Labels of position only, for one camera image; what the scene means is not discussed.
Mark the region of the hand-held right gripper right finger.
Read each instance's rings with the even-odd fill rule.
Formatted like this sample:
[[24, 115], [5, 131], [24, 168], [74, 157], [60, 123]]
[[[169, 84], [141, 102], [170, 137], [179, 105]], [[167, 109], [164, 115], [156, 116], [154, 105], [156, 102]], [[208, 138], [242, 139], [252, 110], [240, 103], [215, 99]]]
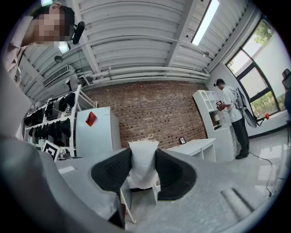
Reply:
[[196, 182], [175, 201], [155, 201], [149, 190], [132, 194], [125, 228], [135, 233], [244, 233], [269, 210], [274, 198], [256, 189], [257, 168], [251, 158], [215, 163], [169, 151], [191, 165]]

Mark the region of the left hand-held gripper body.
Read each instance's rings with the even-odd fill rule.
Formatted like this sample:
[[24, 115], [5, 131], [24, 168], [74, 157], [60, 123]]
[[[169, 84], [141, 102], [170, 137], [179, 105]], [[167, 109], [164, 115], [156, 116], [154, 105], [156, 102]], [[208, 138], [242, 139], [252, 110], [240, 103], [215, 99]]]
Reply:
[[60, 154], [60, 147], [46, 140], [42, 151], [51, 155], [53, 161], [57, 161]]

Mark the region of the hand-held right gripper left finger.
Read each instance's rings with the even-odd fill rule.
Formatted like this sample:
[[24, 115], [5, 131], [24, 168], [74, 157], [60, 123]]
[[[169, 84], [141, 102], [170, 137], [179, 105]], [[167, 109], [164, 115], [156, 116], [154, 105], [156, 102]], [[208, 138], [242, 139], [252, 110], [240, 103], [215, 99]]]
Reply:
[[130, 169], [130, 149], [54, 162], [26, 142], [0, 138], [0, 177], [41, 230], [124, 229], [120, 190]]

